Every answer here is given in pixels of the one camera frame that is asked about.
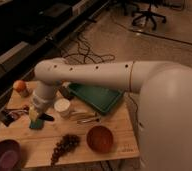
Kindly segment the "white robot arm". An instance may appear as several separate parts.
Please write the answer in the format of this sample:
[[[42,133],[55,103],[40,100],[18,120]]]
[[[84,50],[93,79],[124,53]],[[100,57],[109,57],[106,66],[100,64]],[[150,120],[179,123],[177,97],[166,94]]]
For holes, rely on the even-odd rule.
[[[192,171],[192,68],[170,61],[70,65],[54,58],[34,68],[34,116],[49,107],[64,81],[139,95],[139,171]]]

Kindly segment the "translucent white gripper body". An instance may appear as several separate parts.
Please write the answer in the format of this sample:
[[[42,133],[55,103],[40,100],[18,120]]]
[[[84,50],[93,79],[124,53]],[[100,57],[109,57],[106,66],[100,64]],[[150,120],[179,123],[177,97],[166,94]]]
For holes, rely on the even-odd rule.
[[[36,93],[32,95],[31,104],[29,106],[29,118],[36,121],[51,105],[51,100],[39,97]]]

